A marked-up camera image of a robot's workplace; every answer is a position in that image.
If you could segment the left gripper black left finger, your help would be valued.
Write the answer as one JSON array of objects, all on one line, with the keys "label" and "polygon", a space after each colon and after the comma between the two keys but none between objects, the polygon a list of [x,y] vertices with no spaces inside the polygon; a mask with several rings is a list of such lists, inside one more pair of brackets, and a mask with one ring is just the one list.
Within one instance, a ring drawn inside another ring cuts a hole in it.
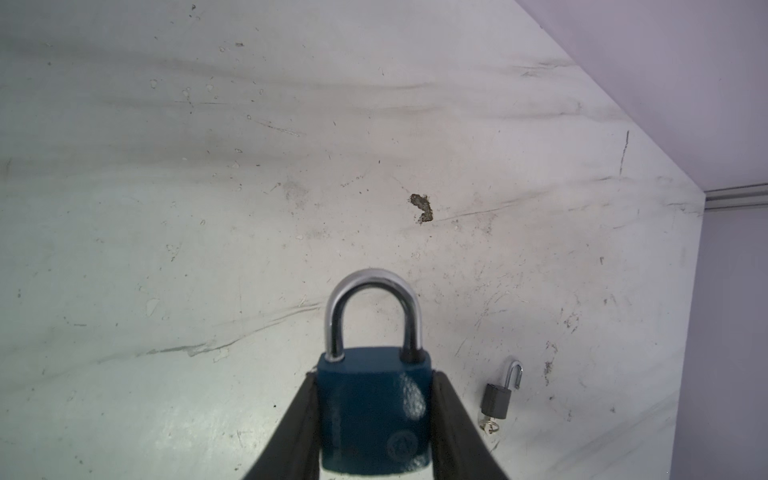
[{"label": "left gripper black left finger", "polygon": [[309,372],[246,480],[320,478],[320,409]]}]

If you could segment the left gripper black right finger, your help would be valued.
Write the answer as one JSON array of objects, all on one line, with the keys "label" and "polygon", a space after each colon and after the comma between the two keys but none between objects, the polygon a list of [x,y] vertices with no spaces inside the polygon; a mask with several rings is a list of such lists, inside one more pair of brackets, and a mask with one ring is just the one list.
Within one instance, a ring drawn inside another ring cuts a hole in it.
[{"label": "left gripper black right finger", "polygon": [[481,439],[449,378],[434,370],[430,399],[432,471],[436,480],[508,477]]}]

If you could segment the black padlock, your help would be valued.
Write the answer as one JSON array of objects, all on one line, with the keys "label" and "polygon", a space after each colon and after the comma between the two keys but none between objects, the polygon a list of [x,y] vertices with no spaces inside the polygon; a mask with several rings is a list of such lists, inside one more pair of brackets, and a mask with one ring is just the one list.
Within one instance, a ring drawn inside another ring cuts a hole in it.
[{"label": "black padlock", "polygon": [[523,372],[522,363],[512,360],[501,385],[488,383],[485,386],[480,405],[480,411],[484,416],[500,420],[507,418],[512,391],[520,389]]}]

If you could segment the large blue padlock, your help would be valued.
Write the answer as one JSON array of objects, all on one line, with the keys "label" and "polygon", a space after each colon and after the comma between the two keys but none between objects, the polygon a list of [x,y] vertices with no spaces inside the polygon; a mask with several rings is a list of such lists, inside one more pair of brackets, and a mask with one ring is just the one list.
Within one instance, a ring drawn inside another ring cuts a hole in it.
[{"label": "large blue padlock", "polygon": [[[401,346],[345,348],[343,319],[357,292],[389,292],[403,310]],[[323,469],[386,476],[426,467],[430,453],[433,370],[423,348],[416,294],[398,275],[365,269],[331,293],[324,320],[325,352],[316,367]]]}]

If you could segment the small brass key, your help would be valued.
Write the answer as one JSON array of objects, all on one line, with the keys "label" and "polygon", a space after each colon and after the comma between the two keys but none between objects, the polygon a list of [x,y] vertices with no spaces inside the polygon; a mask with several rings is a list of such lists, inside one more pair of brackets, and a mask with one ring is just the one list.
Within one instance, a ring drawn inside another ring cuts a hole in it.
[{"label": "small brass key", "polygon": [[412,193],[409,197],[409,203],[420,210],[420,215],[417,219],[418,224],[424,224],[434,220],[434,212],[427,195]]}]

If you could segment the aluminium frame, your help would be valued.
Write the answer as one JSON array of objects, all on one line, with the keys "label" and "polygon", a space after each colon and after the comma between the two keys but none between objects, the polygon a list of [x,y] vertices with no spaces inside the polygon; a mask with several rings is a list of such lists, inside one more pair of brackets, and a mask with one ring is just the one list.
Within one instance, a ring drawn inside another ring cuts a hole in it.
[{"label": "aluminium frame", "polygon": [[768,205],[766,183],[710,190],[705,195],[706,211],[761,208]]}]

